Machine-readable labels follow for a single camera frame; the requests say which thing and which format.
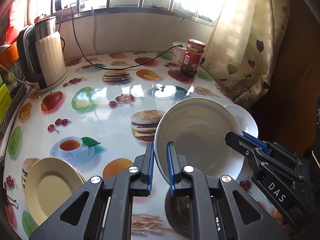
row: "striped basket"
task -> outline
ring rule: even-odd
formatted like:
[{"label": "striped basket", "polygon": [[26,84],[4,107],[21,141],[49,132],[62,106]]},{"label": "striped basket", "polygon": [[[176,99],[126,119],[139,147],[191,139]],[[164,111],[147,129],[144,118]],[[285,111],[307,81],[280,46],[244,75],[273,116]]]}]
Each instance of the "striped basket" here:
[{"label": "striped basket", "polygon": [[0,123],[0,134],[5,134],[5,131],[8,128],[9,122],[14,114],[14,111],[17,109],[18,104],[21,102],[22,98],[27,92],[26,85],[22,85],[18,90],[17,94],[14,96],[7,112],[5,113],[1,123]]}]

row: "wall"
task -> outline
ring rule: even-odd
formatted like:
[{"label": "wall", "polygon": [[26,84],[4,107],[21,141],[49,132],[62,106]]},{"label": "wall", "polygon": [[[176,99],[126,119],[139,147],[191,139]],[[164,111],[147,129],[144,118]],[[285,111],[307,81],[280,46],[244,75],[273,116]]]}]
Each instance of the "wall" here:
[{"label": "wall", "polygon": [[261,139],[303,153],[314,141],[320,95],[320,26],[303,0],[290,18],[269,92],[253,107]]},{"label": "wall", "polygon": [[[96,15],[96,47],[98,54],[128,51],[164,51],[175,41],[194,38],[207,43],[213,27],[191,20],[152,13],[106,13]],[[95,55],[93,17],[74,20],[78,42],[84,54]],[[64,58],[80,57],[72,21],[62,22],[60,35],[66,41]]]}]

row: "tea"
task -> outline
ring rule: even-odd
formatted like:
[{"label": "tea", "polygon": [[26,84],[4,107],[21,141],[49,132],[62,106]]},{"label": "tea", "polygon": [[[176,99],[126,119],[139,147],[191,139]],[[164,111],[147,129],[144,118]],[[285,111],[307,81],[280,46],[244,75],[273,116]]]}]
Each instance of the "tea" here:
[{"label": "tea", "polygon": [[75,140],[66,140],[60,144],[60,149],[64,151],[72,151],[80,147],[80,143]]}]

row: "white wall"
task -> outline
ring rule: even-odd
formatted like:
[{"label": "white wall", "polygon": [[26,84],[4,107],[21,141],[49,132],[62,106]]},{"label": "white wall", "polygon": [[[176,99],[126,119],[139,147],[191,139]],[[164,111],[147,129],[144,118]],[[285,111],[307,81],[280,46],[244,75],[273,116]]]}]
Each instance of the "white wall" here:
[{"label": "white wall", "polygon": [[[193,38],[207,43],[212,27],[191,20],[153,13],[106,13],[96,15],[98,54],[128,51],[164,51],[175,41]],[[78,42],[86,56],[95,55],[93,17],[74,20]],[[80,57],[72,30],[72,21],[61,24],[60,35],[66,41],[64,58]]]}]

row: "silver screw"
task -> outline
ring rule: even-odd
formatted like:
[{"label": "silver screw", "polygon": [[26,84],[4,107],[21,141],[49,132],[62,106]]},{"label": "silver screw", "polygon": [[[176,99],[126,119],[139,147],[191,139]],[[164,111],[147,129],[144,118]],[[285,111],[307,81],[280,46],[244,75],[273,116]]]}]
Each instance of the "silver screw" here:
[{"label": "silver screw", "polygon": [[138,172],[139,168],[136,167],[136,166],[131,166],[128,170],[129,170],[129,172],[131,172],[131,173],[136,173],[136,172]]},{"label": "silver screw", "polygon": [[222,180],[223,182],[228,183],[228,182],[231,181],[231,177],[228,176],[228,175],[223,175],[223,176],[221,177],[221,180]]},{"label": "silver screw", "polygon": [[93,184],[97,184],[97,183],[99,183],[100,182],[100,177],[99,176],[94,176],[94,177],[92,177],[91,178],[91,182],[93,183]]},{"label": "silver screw", "polygon": [[192,166],[185,166],[183,169],[185,172],[193,172],[194,170]]}]

